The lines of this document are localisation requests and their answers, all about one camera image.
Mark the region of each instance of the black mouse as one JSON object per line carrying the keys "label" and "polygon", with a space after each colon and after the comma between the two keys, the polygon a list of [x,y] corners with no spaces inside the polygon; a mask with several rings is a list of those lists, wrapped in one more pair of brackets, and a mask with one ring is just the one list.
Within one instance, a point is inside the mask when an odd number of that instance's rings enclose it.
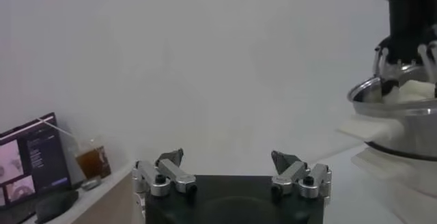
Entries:
{"label": "black mouse", "polygon": [[36,204],[37,221],[35,223],[46,223],[67,212],[78,198],[77,191],[68,191],[42,199]]}

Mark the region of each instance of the black screw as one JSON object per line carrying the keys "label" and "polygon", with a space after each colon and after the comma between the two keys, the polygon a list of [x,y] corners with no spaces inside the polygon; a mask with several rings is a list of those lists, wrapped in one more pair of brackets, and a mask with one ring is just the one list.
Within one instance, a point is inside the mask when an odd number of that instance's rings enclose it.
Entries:
{"label": "black screw", "polygon": [[278,185],[274,185],[274,186],[272,186],[271,190],[272,190],[273,202],[275,202],[275,203],[280,202],[281,198],[282,198],[282,194],[283,194],[282,188]]}
{"label": "black screw", "polygon": [[164,175],[162,175],[162,174],[158,174],[155,177],[155,183],[156,184],[164,184],[166,180],[167,180],[166,177]]}
{"label": "black screw", "polygon": [[306,186],[313,186],[314,185],[314,178],[311,176],[307,176],[303,179],[303,184]]}
{"label": "black screw", "polygon": [[188,198],[192,198],[197,193],[197,186],[195,184],[189,184],[186,186],[185,190],[186,190],[186,196]]}

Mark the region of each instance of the white shelf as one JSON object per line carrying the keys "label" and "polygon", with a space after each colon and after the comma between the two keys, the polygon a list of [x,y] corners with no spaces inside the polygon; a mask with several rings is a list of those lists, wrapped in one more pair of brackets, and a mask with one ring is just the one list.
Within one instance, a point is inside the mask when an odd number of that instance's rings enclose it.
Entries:
{"label": "white shelf", "polygon": [[[82,214],[84,214],[90,207],[92,207],[97,201],[105,196],[118,182],[122,181],[126,176],[130,174],[133,168],[133,163],[124,165],[121,169],[113,172],[110,176],[106,177],[102,184],[91,191],[85,192],[82,189],[79,190],[79,198],[74,203],[73,207],[69,211],[63,213],[61,216],[49,221],[48,224],[71,224],[77,220]],[[36,216],[33,216],[25,222],[25,224],[34,224]]]}

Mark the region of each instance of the stainless steel bowl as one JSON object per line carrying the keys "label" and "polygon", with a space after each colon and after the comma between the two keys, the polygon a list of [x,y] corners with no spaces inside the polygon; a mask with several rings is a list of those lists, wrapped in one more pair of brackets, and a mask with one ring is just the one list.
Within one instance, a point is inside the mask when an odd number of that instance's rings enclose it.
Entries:
{"label": "stainless steel bowl", "polygon": [[[408,80],[427,80],[421,66],[405,66],[394,77],[400,85]],[[392,141],[372,141],[367,144],[397,156],[437,161],[437,99],[403,104],[383,104],[378,99],[363,99],[377,98],[380,92],[380,78],[374,77],[354,87],[348,94],[348,100],[359,115],[399,120],[405,134]]]}

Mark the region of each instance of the small gray object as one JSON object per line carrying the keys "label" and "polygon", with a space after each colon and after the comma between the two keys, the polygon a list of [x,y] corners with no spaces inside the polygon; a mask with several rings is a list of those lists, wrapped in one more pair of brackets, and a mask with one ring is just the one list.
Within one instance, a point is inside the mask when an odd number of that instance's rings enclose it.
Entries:
{"label": "small gray object", "polygon": [[100,186],[100,184],[102,184],[102,179],[100,178],[100,176],[91,178],[89,180],[86,180],[82,183],[81,187],[83,190],[85,191],[89,191],[93,188],[96,188],[97,186]]}

